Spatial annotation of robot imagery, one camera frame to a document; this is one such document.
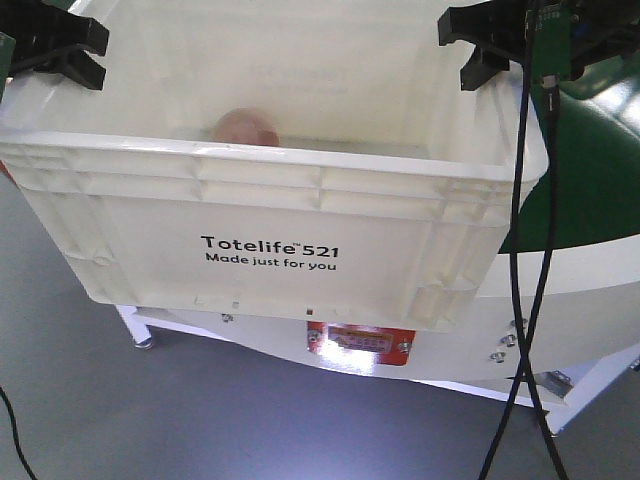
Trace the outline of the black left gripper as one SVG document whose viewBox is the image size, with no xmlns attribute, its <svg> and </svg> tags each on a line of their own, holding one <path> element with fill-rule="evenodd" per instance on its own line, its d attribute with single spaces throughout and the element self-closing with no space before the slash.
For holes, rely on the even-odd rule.
<svg viewBox="0 0 640 480">
<path fill-rule="evenodd" d="M 90 54 L 106 55 L 109 30 L 96 19 L 43 1 L 1 0 L 1 32 L 14 40 L 9 75 L 34 68 L 103 89 L 106 69 Z"/>
</svg>

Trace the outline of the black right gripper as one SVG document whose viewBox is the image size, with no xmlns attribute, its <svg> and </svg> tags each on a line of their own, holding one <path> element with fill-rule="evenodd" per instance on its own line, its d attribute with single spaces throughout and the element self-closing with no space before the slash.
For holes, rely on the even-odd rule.
<svg viewBox="0 0 640 480">
<path fill-rule="evenodd" d="M 523 62 L 531 78 L 537 10 L 542 1 L 493 0 L 450 6 L 437 21 L 440 46 L 458 40 L 476 45 L 460 69 L 462 91 L 475 91 L 512 63 Z M 577 80 L 585 69 L 612 57 L 629 57 L 639 49 L 637 1 L 564 1 L 571 22 L 571 73 Z"/>
</svg>

